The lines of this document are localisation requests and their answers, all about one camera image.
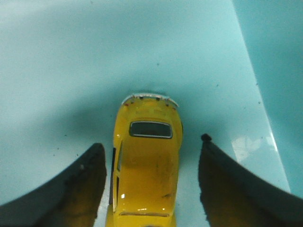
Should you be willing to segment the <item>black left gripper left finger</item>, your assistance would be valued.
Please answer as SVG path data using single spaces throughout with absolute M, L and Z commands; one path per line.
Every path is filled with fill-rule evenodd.
M 106 183 L 105 150 L 93 144 L 50 181 L 0 207 L 2 227 L 92 227 Z

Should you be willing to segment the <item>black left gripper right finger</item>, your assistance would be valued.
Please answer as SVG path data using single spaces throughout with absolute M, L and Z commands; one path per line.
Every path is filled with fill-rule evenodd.
M 212 227 L 301 227 L 303 200 L 268 183 L 201 136 L 200 201 Z

